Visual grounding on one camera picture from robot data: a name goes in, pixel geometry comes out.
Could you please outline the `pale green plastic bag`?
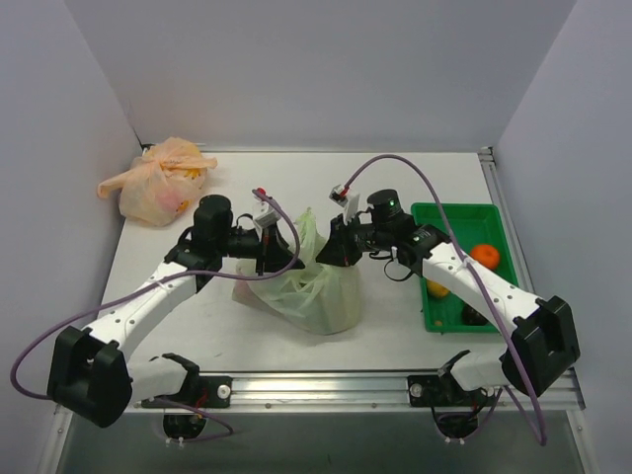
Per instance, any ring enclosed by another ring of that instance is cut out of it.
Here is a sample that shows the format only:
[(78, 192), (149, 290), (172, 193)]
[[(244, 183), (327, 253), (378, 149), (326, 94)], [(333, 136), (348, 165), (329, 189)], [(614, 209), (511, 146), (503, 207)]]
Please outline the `pale green plastic bag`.
[(361, 312), (358, 268), (333, 267), (316, 261), (326, 239), (318, 232), (311, 209), (306, 209), (294, 224), (300, 241), (299, 258), (305, 267), (272, 279), (237, 280), (232, 299), (279, 316), (312, 334), (333, 335), (355, 327)]

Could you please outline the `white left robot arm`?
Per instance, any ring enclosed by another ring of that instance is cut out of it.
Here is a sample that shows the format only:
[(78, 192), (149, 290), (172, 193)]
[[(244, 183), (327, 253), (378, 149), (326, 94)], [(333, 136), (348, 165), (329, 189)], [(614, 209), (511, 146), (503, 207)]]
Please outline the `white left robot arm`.
[(213, 278), (226, 276), (224, 259), (254, 261), (253, 280), (300, 268), (299, 246), (288, 245), (277, 226), (288, 219), (286, 213), (264, 192), (256, 190), (254, 195), (250, 229), (234, 224), (227, 197), (203, 197), (192, 226), (138, 290), (104, 305), (100, 318), (84, 328), (63, 329), (53, 346), (47, 396), (100, 428), (111, 426), (136, 402), (195, 402), (202, 382), (194, 362), (171, 353), (141, 364), (129, 360), (175, 308)]

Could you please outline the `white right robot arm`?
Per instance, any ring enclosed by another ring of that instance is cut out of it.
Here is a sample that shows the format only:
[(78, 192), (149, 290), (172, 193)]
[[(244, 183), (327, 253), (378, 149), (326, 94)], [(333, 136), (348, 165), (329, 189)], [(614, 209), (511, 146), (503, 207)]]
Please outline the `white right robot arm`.
[(361, 222), (359, 197), (344, 186), (330, 198), (342, 208), (317, 260), (351, 267), (363, 255), (387, 252), (398, 264), (445, 287), (481, 314), (506, 345), (487, 352), (465, 350), (440, 370), (440, 397), (459, 404), (474, 390), (509, 385), (540, 396), (580, 357), (570, 305), (558, 296), (544, 300), (524, 291), (458, 250), (453, 237), (403, 210), (392, 189), (367, 199), (369, 220)]

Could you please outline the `yellow orange lemon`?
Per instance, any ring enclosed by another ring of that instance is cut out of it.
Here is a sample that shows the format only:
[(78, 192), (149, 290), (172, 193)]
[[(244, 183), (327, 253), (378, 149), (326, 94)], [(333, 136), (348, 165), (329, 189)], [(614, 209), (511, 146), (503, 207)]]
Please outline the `yellow orange lemon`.
[(443, 299), (450, 294), (446, 287), (429, 279), (426, 280), (426, 288), (429, 296), (435, 299)]

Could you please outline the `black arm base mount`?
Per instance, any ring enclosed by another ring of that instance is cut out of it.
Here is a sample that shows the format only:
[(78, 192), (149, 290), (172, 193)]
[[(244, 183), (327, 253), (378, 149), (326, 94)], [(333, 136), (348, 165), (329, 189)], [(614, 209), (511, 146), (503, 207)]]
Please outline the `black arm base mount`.
[(451, 375), (454, 365), (469, 350), (461, 351), (439, 369), (407, 377), (409, 404), (415, 408), (469, 407), (478, 409), (492, 400), (495, 391), (478, 388), (463, 390)]

